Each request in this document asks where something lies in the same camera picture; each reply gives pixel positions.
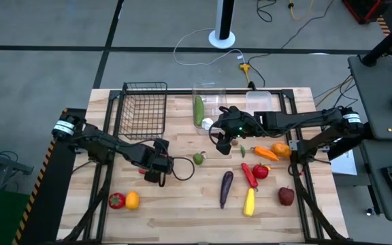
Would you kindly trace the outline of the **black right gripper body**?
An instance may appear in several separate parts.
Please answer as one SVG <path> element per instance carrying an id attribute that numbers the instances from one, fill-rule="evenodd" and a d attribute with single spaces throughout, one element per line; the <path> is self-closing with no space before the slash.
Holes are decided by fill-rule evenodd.
<path id="1" fill-rule="evenodd" d="M 214 123 L 214 126 L 223 130 L 226 134 L 231 137 L 260 137 L 261 136 L 261 125 L 257 123 L 256 127 L 247 125 L 244 121 L 246 116 L 250 116 L 244 111 L 238 108 L 229 108 L 231 110 L 230 115 L 223 116 L 222 113 L 219 115 L 218 120 Z"/>

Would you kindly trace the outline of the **green cucumber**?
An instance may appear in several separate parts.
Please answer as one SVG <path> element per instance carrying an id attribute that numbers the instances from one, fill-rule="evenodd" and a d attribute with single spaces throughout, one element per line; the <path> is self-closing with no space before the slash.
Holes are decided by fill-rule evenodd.
<path id="1" fill-rule="evenodd" d="M 199 95 L 196 95 L 193 103 L 193 119 L 195 126 L 200 127 L 204 119 L 204 104 Z"/>

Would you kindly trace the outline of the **orange citrus fruit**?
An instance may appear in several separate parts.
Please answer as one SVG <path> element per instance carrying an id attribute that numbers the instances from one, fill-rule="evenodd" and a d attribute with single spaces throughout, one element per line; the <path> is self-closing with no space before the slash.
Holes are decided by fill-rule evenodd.
<path id="1" fill-rule="evenodd" d="M 127 193 L 125 199 L 125 207 L 129 210 L 136 210 L 140 205 L 140 196 L 136 191 L 130 191 Z"/>

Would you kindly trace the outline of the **orange carrot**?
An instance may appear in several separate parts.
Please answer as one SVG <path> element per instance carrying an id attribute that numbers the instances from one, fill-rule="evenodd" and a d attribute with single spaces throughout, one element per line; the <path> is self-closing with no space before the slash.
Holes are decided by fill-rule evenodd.
<path id="1" fill-rule="evenodd" d="M 251 150 L 255 155 L 263 157 L 264 159 L 268 159 L 270 161 L 279 161 L 278 156 L 267 148 L 255 146 L 252 147 Z"/>

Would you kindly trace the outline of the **long red pepper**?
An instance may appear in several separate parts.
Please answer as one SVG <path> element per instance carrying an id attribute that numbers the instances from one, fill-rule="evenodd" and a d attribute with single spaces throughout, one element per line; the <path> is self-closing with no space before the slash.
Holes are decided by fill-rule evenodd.
<path id="1" fill-rule="evenodd" d="M 259 184 L 257 182 L 257 179 L 254 177 L 252 171 L 250 170 L 249 166 L 246 163 L 242 163 L 241 167 L 244 172 L 244 175 L 246 176 L 250 188 L 254 188 L 254 189 L 257 188 Z"/>

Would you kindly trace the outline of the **red bell pepper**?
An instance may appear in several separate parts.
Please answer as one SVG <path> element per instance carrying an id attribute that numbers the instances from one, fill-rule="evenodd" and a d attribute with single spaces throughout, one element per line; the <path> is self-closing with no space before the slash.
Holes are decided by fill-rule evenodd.
<path id="1" fill-rule="evenodd" d="M 108 205 L 111 209 L 121 209 L 125 207 L 126 198 L 122 193 L 112 193 L 108 197 Z"/>

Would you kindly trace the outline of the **purple eggplant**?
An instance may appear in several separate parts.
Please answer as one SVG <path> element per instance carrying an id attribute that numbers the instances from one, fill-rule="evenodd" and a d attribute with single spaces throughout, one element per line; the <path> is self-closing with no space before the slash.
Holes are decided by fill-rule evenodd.
<path id="1" fill-rule="evenodd" d="M 220 208 L 224 209 L 225 208 L 225 204 L 227 201 L 227 196 L 229 194 L 229 189 L 231 187 L 231 183 L 233 182 L 233 172 L 232 171 L 226 171 L 223 179 L 222 179 L 222 183 L 220 186 L 220 199 L 219 199 L 219 203 L 220 203 Z"/>

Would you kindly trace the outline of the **red tomato green stem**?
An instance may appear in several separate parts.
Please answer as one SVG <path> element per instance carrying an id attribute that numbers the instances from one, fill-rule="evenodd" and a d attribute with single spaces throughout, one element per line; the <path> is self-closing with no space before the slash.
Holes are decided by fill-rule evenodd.
<path id="1" fill-rule="evenodd" d="M 252 173 L 257 179 L 265 179 L 269 174 L 269 170 L 266 168 L 266 165 L 258 164 L 255 165 L 252 169 Z"/>

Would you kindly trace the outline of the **yellow corn cob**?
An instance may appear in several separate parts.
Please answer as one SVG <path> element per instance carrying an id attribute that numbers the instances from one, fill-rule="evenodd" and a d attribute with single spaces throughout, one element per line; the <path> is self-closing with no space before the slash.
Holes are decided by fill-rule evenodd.
<path id="1" fill-rule="evenodd" d="M 247 217 L 251 217 L 255 211 L 255 190 L 253 188 L 249 188 L 246 194 L 243 215 Z"/>

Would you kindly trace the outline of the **dark red apple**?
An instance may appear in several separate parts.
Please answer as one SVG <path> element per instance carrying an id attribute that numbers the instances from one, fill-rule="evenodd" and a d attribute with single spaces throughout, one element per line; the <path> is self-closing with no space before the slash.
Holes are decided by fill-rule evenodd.
<path id="1" fill-rule="evenodd" d="M 278 190 L 278 198 L 283 206 L 291 206 L 294 202 L 295 192 L 288 187 L 281 187 Z"/>

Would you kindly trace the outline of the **clear plastic tall bin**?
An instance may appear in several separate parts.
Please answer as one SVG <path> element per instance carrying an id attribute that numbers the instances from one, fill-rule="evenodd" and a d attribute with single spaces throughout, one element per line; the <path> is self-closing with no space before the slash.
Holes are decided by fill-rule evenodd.
<path id="1" fill-rule="evenodd" d="M 226 88 L 221 82 L 195 82 L 192 88 L 192 102 L 194 103 L 194 98 L 199 95 L 204 104 L 204 118 L 211 118 L 214 122 L 217 121 L 221 111 L 220 106 L 227 107 L 227 96 Z M 197 134 L 207 135 L 208 131 L 204 130 L 202 127 L 195 126 L 194 119 L 193 125 L 196 129 Z"/>

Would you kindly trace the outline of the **black hazard-striped platform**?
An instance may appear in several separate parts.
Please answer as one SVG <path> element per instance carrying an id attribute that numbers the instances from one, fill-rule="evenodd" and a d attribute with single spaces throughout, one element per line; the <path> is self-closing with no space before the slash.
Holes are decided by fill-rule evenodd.
<path id="1" fill-rule="evenodd" d="M 12 245 L 54 245 L 76 154 L 54 137 L 21 214 Z"/>

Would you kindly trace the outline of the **white paper sheet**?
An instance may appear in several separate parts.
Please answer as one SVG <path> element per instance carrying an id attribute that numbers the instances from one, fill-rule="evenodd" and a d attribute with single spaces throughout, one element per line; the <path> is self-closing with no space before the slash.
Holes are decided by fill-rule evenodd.
<path id="1" fill-rule="evenodd" d="M 333 174 L 357 175 L 353 150 L 349 150 L 335 159 L 330 160 L 330 163 Z"/>

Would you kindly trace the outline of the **grey keyboard desk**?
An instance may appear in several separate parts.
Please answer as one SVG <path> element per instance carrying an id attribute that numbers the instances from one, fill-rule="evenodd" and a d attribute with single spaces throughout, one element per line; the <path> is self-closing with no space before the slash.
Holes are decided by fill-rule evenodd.
<path id="1" fill-rule="evenodd" d="M 360 151 L 370 179 L 369 191 L 375 211 L 392 221 L 392 191 L 381 171 L 392 166 L 392 141 L 363 140 Z"/>

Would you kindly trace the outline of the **black aluminium table frame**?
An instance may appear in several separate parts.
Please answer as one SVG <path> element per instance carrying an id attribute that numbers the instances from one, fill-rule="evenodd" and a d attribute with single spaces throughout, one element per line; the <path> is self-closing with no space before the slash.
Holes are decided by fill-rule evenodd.
<path id="1" fill-rule="evenodd" d="M 250 147 L 270 148 L 276 142 L 299 139 L 295 131 L 291 137 L 268 137 L 238 140 L 231 154 L 222 155 L 207 135 L 199 135 L 193 126 L 192 90 L 171 89 L 167 93 L 165 131 L 169 153 L 173 157 L 191 159 L 196 152 L 206 151 L 207 159 L 195 166 L 194 176 L 185 182 L 173 174 L 166 177 L 165 187 L 147 182 L 138 168 L 116 155 L 112 171 L 110 193 L 136 191 L 140 206 L 136 210 L 107 208 L 102 233 L 104 244 L 251 244 L 304 242 L 306 232 L 310 238 L 326 238 L 322 224 L 298 197 L 291 206 L 283 206 L 278 199 L 281 187 L 295 188 L 294 178 L 287 168 L 289 160 L 269 161 L 258 157 Z M 242 158 L 240 146 L 246 149 Z M 268 177 L 258 180 L 255 191 L 255 212 L 251 217 L 243 215 L 248 181 L 241 163 L 253 167 L 257 163 L 269 165 Z M 226 171 L 234 174 L 224 209 L 220 208 L 221 181 Z M 304 186 L 312 183 L 315 202 L 336 231 L 348 237 L 340 201 L 336 191 L 331 166 L 313 162 L 306 167 L 300 178 Z M 69 183 L 57 238 L 67 237 L 78 224 L 88 207 L 93 185 L 95 166 L 90 163 L 77 170 Z"/>

